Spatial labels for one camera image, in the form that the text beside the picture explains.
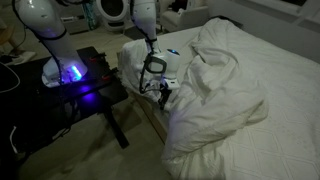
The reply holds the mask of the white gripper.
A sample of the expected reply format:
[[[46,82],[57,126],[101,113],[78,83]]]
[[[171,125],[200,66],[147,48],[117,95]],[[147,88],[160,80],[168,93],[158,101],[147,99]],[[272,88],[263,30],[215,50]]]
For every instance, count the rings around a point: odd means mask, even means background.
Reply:
[[[180,88],[180,84],[177,78],[175,79],[168,79],[165,77],[161,77],[159,79],[159,88],[158,90],[161,92],[161,97],[158,100],[158,104],[160,109],[163,110],[165,107],[166,102],[169,99],[170,94],[174,90],[178,90]]]

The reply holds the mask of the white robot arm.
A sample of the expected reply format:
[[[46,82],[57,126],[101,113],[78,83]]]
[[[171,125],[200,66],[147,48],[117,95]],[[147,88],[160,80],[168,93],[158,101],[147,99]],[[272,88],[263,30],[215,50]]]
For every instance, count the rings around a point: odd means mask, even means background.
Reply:
[[[49,88],[80,82],[89,68],[80,59],[70,41],[70,35],[51,0],[11,0],[20,22],[40,40],[51,55],[43,66],[42,82]],[[180,54],[174,49],[162,51],[156,34],[155,0],[129,0],[129,14],[136,28],[144,35],[148,54],[141,72],[154,77],[139,79],[139,92],[158,91],[158,103],[164,107],[171,92],[178,89]]]

